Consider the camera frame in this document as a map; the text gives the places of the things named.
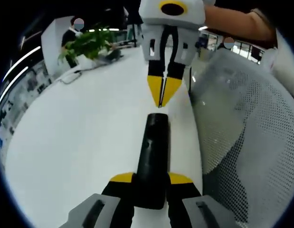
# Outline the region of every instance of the desk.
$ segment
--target desk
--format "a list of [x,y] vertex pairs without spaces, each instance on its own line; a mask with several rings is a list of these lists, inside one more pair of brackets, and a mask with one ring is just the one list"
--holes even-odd
[[[6,175],[20,208],[38,228],[59,227],[72,208],[101,193],[114,175],[136,171],[149,113],[168,114],[171,171],[190,177],[202,191],[198,132],[185,84],[159,109],[142,50],[123,54],[69,85],[53,84],[15,130]],[[166,54],[170,59],[171,50]],[[167,207],[136,208],[132,227],[170,228]]]

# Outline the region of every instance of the human arm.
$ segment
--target human arm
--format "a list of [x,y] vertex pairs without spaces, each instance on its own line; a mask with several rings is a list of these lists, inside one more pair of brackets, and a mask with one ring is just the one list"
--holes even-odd
[[243,13],[232,9],[205,5],[205,24],[228,34],[246,39],[273,41],[275,29],[256,12]]

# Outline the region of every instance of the gray gripper part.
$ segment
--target gray gripper part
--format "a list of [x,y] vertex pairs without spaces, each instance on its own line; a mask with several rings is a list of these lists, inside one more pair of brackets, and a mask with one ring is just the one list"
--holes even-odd
[[183,199],[193,228],[236,228],[233,212],[210,196]]
[[69,212],[60,228],[109,228],[120,198],[93,194]]

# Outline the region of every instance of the potted plant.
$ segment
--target potted plant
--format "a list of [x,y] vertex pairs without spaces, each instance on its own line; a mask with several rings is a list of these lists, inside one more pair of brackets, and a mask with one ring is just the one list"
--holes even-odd
[[104,50],[109,51],[112,40],[113,36],[111,31],[108,29],[104,31],[103,28],[96,25],[93,29],[77,37],[76,40],[67,42],[65,50],[62,51],[58,59],[62,60],[66,56],[69,56],[78,64],[85,65],[86,68],[89,68],[86,66],[87,64],[96,66],[99,53]]

